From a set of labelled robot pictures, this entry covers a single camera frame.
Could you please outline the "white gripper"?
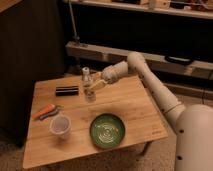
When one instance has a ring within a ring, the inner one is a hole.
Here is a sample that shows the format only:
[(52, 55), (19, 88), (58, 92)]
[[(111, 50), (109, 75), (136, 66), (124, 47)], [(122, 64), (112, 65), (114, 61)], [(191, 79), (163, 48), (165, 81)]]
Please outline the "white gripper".
[(113, 84), (117, 82), (119, 79), (125, 77), (128, 74), (128, 64), (125, 61), (119, 62), (115, 65), (110, 65), (106, 67), (102, 72), (95, 72), (92, 74), (92, 78), (94, 80), (98, 80), (94, 82), (91, 86), (91, 90), (99, 90), (106, 86), (106, 84)]

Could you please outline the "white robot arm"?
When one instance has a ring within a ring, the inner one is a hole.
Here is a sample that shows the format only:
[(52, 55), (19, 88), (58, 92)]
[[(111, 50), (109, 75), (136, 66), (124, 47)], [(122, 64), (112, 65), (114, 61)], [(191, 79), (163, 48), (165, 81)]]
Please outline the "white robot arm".
[(106, 67), (90, 89), (96, 91), (116, 83), (130, 70), (148, 88), (177, 136), (174, 171), (213, 171), (213, 108), (203, 104), (186, 107), (154, 75), (141, 53), (131, 52), (127, 61)]

